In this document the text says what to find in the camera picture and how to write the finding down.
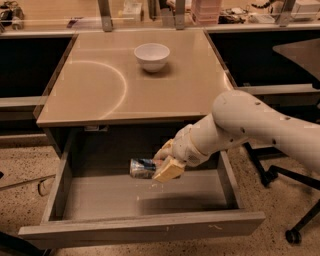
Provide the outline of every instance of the speckled floor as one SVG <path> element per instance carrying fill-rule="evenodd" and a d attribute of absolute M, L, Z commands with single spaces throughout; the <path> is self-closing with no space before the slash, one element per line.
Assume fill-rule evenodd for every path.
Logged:
<path fill-rule="evenodd" d="M 228 152 L 243 203 L 248 211 L 263 211 L 266 220 L 248 237 L 192 241 L 70 248 L 52 251 L 54 256 L 73 255 L 320 255 L 320 216 L 302 229 L 302 243 L 289 245 L 284 232 L 320 199 L 320 192 L 279 176 L 270 188 L 259 176 L 243 147 Z M 6 186 L 55 174 L 59 159 L 44 136 L 0 137 L 0 230 L 16 236 L 21 226 L 37 225 L 48 196 L 38 193 L 38 181 L 3 189 Z M 320 178 L 292 159 L 281 157 L 263 161 Z M 0 248 L 0 255 L 14 255 Z"/>

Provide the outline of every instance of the drawer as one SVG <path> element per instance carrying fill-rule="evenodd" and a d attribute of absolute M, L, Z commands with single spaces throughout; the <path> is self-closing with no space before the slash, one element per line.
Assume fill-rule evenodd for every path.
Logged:
<path fill-rule="evenodd" d="M 19 236 L 49 249 L 251 234 L 265 215 L 243 209 L 225 151 L 164 184 L 129 175 L 183 126 L 72 130 L 42 222 Z"/>

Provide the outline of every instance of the bottle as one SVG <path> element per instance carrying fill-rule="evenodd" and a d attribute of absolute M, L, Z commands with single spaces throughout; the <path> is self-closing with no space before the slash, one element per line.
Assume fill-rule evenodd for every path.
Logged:
<path fill-rule="evenodd" d="M 12 28 L 19 30 L 23 28 L 24 14 L 21 7 L 17 6 L 13 9 L 12 13 Z"/>

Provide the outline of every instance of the white robotic arm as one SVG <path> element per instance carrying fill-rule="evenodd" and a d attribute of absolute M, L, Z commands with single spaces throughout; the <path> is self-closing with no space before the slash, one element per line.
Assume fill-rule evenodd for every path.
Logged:
<path fill-rule="evenodd" d="M 155 159 L 174 159 L 180 172 L 174 173 L 169 166 L 157 171 L 154 178 L 167 181 L 180 175 L 185 165 L 197 166 L 213 153 L 241 145 L 248 138 L 270 143 L 306 168 L 320 172 L 320 125 L 283 115 L 251 94 L 233 90 L 220 94 L 211 114 L 181 129 L 155 155 Z"/>

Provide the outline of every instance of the ceramic bowl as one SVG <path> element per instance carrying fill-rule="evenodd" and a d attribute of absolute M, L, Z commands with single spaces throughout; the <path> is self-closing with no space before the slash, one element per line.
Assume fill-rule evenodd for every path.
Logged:
<path fill-rule="evenodd" d="M 162 44 L 148 43 L 138 46 L 134 50 L 134 55 L 144 70 L 154 73 L 166 65 L 170 50 Z"/>

